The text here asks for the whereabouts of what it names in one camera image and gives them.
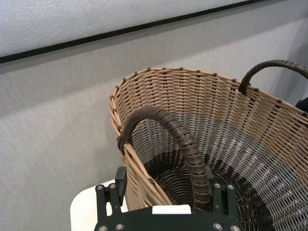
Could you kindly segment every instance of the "black object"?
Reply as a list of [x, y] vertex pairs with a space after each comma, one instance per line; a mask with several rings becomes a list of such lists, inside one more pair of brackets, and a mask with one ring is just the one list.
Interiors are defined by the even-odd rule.
[[[212, 192], [211, 211], [192, 208], [192, 214], [152, 214], [152, 207], [121, 212], [127, 185], [126, 167], [119, 167], [115, 183], [108, 187], [96, 186], [97, 219], [94, 231], [243, 231], [237, 220], [235, 188], [214, 183], [209, 168], [209, 182]], [[107, 216], [106, 203], [110, 202], [112, 215]]]
[[295, 105], [295, 107], [297, 107], [298, 109], [308, 113], [308, 97], [305, 98], [304, 100], [298, 101], [297, 104]]

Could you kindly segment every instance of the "white table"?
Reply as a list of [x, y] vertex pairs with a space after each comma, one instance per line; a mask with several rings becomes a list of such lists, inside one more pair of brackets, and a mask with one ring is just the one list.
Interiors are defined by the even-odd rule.
[[[104, 186], [108, 186], [114, 183], [115, 180], [110, 180], [103, 183]], [[80, 192], [71, 204], [71, 230], [72, 231], [94, 231], [97, 223], [97, 208], [96, 208], [96, 192], [95, 187], [88, 188]], [[122, 212], [127, 212], [126, 200], [124, 197]], [[110, 203], [107, 203], [107, 215], [112, 214]]]

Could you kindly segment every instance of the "basket bottom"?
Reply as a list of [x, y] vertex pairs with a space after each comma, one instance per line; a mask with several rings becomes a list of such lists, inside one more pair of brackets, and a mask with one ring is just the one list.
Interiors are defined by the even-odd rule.
[[[222, 173], [212, 169], [215, 181], [220, 184], [236, 185], [239, 221], [246, 231], [274, 230], [270, 211], [252, 185], [243, 177], [237, 177], [235, 172]], [[188, 170], [176, 168], [168, 170], [156, 177], [156, 182], [165, 191], [174, 205], [193, 205], [192, 185]]]

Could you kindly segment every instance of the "gray wall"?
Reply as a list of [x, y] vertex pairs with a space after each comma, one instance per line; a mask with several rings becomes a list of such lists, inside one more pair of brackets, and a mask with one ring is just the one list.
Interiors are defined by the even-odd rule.
[[[308, 64], [308, 1], [267, 1], [0, 65], [2, 231], [70, 229], [70, 204], [119, 159], [113, 87], [148, 66], [241, 79], [269, 59]], [[278, 68], [252, 84], [295, 103], [308, 81]]]

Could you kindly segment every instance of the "screw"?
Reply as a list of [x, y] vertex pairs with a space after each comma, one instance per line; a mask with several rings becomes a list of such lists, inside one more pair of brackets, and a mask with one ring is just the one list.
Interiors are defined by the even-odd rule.
[[213, 227], [214, 227], [214, 229], [216, 229], [216, 230], [222, 230], [222, 225], [221, 224], [219, 224], [219, 223], [214, 223], [213, 224]]
[[124, 224], [122, 224], [122, 223], [116, 224], [116, 226], [115, 226], [116, 231], [123, 230], [123, 229], [124, 229]]
[[108, 229], [107, 226], [103, 225], [103, 226], [98, 228], [98, 231], [107, 231], [107, 229]]
[[236, 225], [231, 225], [231, 230], [232, 231], [241, 231], [241, 229]]

